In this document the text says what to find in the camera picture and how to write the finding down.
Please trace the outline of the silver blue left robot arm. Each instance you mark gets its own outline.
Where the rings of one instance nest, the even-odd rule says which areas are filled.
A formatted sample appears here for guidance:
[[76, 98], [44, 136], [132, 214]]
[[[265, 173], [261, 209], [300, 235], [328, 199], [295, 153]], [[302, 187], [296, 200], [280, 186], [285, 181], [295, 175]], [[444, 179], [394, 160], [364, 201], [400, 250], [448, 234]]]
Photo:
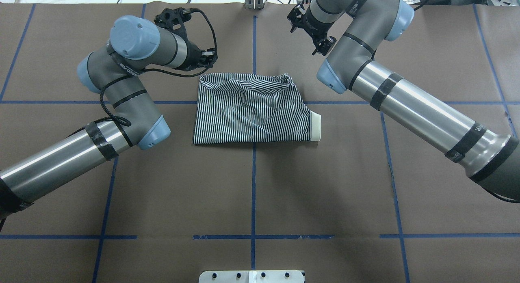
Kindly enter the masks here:
[[139, 75], [150, 64], [206, 72], [217, 48], [190, 42], [184, 20], [190, 14], [166, 9], [153, 22], [134, 15], [118, 18], [106, 45], [77, 67], [81, 83], [99, 94], [106, 117], [89, 122], [62, 141], [1, 172], [1, 218], [20, 212], [85, 172], [137, 145], [147, 150], [169, 137], [163, 114]]

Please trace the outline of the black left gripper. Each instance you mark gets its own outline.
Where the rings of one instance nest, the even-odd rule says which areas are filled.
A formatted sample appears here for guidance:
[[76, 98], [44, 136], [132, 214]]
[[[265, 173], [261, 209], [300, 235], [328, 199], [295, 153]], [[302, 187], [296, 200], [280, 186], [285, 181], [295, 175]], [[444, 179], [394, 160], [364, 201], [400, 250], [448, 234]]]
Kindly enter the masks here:
[[213, 68], [218, 60], [217, 50], [202, 50], [192, 42], [187, 43], [187, 56], [183, 62], [183, 71], [197, 68]]

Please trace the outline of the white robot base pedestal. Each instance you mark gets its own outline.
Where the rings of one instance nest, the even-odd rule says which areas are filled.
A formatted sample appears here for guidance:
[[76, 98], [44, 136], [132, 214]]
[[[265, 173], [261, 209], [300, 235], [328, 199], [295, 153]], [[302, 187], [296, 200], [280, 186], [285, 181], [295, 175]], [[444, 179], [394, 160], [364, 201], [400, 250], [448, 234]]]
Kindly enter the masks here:
[[208, 270], [199, 283], [305, 283], [302, 270]]

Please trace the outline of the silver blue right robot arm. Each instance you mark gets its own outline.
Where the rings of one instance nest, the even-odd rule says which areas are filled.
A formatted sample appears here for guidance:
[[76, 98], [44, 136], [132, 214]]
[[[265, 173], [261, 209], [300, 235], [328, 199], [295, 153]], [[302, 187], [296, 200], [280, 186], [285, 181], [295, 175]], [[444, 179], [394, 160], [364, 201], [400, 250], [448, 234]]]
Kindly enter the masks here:
[[317, 79], [336, 93], [351, 91], [460, 164], [488, 193], [519, 202], [519, 140], [496, 134], [375, 61], [384, 40], [402, 35], [414, 18], [403, 0], [311, 0], [288, 15], [325, 61]]

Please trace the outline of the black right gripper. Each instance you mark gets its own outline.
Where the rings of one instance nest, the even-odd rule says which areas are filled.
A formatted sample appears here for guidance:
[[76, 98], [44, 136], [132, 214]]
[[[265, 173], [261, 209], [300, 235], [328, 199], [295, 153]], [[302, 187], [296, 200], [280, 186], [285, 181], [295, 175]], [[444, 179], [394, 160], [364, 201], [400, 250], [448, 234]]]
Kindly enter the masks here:
[[337, 39], [328, 36], [332, 23], [323, 23], [314, 17], [314, 15], [303, 16], [303, 29], [311, 37], [314, 43], [314, 51], [312, 55], [320, 54], [326, 56], [337, 43]]

